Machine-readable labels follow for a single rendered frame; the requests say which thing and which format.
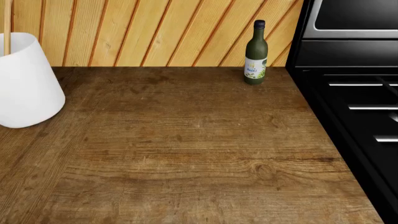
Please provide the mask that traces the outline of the black stove with grates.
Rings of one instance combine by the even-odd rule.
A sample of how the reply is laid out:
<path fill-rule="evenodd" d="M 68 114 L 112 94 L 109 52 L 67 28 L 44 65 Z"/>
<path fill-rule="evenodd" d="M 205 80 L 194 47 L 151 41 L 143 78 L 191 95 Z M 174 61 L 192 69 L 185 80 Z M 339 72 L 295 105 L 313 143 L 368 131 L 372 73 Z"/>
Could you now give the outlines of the black stove with grates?
<path fill-rule="evenodd" d="M 398 0 L 303 0 L 285 65 L 385 224 L 398 224 Z"/>

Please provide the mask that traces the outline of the white conical utensil holder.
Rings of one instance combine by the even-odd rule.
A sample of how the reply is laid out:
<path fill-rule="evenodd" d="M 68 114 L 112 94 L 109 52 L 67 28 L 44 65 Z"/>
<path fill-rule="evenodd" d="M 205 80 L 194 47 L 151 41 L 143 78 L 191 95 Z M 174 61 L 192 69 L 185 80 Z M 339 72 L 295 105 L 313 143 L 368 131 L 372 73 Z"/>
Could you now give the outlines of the white conical utensil holder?
<path fill-rule="evenodd" d="M 0 125 L 33 126 L 56 115 L 64 104 L 64 92 L 37 38 L 11 33 L 11 53 L 4 55 L 0 33 Z"/>

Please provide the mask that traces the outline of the dark green labelled bottle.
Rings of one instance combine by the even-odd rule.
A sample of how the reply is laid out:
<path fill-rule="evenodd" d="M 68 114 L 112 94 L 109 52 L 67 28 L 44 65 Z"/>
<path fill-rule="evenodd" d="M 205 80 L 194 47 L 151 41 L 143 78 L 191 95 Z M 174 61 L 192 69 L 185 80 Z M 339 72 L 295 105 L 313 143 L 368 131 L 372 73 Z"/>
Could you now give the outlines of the dark green labelled bottle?
<path fill-rule="evenodd" d="M 265 20 L 255 20 L 252 39 L 246 45 L 244 81 L 250 85 L 261 84 L 265 78 L 268 55 L 265 26 Z"/>

